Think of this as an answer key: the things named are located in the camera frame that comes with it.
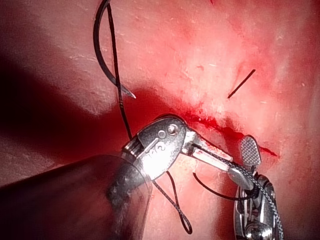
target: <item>textured grip pad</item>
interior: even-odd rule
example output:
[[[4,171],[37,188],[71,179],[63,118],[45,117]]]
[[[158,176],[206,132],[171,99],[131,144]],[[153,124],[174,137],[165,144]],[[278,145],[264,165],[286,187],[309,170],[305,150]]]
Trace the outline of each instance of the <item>textured grip pad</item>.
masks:
[[[250,135],[244,136],[241,140],[241,154],[244,165],[251,167],[261,164],[258,144]]]

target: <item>pivot screw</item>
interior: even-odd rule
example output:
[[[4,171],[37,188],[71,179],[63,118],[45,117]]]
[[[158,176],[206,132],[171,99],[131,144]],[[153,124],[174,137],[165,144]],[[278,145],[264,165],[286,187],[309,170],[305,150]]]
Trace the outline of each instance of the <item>pivot screw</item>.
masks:
[[[170,126],[168,127],[168,133],[171,136],[177,135],[178,134],[178,127],[175,124],[170,124]]]

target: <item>blood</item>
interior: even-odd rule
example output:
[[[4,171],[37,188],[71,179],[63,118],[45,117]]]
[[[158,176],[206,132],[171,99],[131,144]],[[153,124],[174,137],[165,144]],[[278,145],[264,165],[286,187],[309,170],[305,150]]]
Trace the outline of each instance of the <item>blood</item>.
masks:
[[[196,114],[191,113],[190,111],[186,112],[184,117],[188,121],[188,123],[199,123],[204,125],[206,128],[213,128],[219,133],[223,134],[225,139],[230,139],[233,142],[238,142],[244,137],[244,134],[242,132],[238,132],[229,126],[220,126],[214,117],[198,116]],[[275,152],[271,151],[266,147],[259,146],[259,150],[261,152],[270,154],[274,157],[278,156]]]

